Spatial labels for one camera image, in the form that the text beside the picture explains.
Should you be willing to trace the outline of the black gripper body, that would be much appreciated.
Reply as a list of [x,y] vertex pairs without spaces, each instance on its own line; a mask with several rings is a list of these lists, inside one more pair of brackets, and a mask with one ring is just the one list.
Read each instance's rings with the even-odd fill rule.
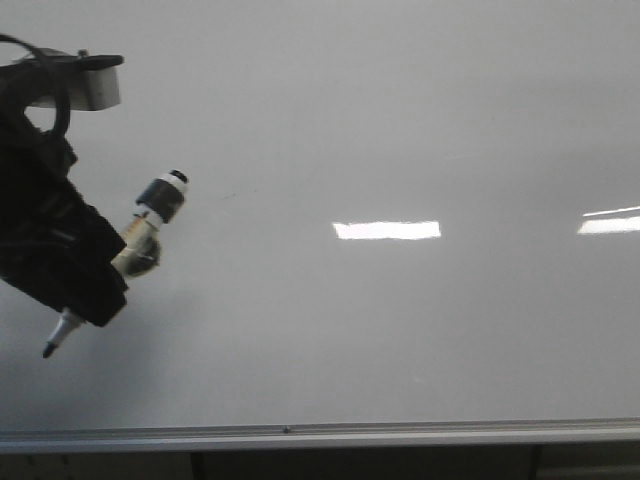
[[1,209],[70,184],[76,156],[65,139],[70,104],[49,60],[1,68]]

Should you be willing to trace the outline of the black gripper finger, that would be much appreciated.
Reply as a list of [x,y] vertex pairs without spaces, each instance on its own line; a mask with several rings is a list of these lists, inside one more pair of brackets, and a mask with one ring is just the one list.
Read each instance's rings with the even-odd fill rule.
[[124,246],[71,184],[1,209],[1,279],[98,327],[126,305],[126,282],[112,265]]

